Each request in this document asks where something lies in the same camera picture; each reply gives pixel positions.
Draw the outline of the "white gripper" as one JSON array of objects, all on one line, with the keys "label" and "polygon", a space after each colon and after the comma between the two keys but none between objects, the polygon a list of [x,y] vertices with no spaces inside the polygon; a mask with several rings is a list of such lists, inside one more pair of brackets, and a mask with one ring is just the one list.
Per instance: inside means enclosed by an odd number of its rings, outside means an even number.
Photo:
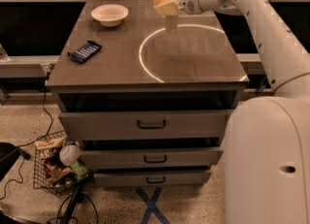
[{"label": "white gripper", "polygon": [[202,6],[202,0],[164,0],[155,4],[153,8],[160,16],[178,16],[179,3],[185,14],[199,15],[205,12]]}]

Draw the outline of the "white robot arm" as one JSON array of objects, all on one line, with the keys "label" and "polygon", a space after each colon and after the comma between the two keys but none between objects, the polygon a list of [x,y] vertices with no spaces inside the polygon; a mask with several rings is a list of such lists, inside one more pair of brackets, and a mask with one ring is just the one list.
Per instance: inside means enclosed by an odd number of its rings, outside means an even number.
[{"label": "white robot arm", "polygon": [[310,54],[268,0],[154,0],[161,16],[241,15],[270,88],[224,135],[225,224],[310,224]]}]

